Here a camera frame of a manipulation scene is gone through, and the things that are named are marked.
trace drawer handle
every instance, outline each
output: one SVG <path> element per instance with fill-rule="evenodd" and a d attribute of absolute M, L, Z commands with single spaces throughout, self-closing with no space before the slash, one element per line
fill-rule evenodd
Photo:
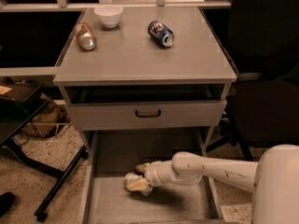
<path fill-rule="evenodd" d="M 153 114 L 153 115 L 141 115 L 141 112 L 139 113 L 138 110 L 136 110 L 135 115 L 139 118 L 157 118 L 157 117 L 161 116 L 161 110 L 159 109 L 157 111 L 157 113 Z"/>

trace bowl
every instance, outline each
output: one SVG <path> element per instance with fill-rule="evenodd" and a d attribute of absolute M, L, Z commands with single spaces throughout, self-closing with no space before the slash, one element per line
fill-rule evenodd
<path fill-rule="evenodd" d="M 102 5 L 95 8 L 94 13 L 107 28 L 116 27 L 121 21 L 123 8 L 117 5 Z"/>

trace office chair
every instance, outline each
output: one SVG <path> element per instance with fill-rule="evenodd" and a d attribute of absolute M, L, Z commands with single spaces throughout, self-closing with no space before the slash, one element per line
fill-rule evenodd
<path fill-rule="evenodd" d="M 206 152 L 238 143 L 252 161 L 249 147 L 299 143 L 298 14 L 297 0 L 233 0 L 224 47 L 240 75 Z"/>

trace speckled floor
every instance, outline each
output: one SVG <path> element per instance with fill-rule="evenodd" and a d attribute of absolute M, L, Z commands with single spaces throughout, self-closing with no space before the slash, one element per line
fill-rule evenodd
<path fill-rule="evenodd" d="M 49 139 L 29 138 L 22 150 L 31 158 L 64 169 L 82 145 L 72 126 L 65 126 L 56 137 Z M 210 152 L 209 156 L 238 158 L 239 147 L 230 145 Z M 77 223 L 81 193 L 84 185 L 87 161 L 81 160 L 47 209 L 47 224 Z M 11 191 L 16 201 L 0 223 L 38 223 L 34 216 L 55 178 L 43 175 L 16 161 L 0 157 L 0 193 Z M 252 195 L 216 181 L 221 210 L 227 222 L 250 224 Z"/>

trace soda can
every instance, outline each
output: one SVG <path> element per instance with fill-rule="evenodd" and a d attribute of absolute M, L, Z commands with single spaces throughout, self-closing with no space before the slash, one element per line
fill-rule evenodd
<path fill-rule="evenodd" d="M 148 32 L 156 43 L 166 48 L 171 47 L 175 40 L 174 33 L 159 21 L 152 21 L 149 24 Z"/>
<path fill-rule="evenodd" d="M 83 49 L 95 48 L 96 38 L 92 29 L 85 22 L 80 22 L 75 26 L 75 36 Z"/>

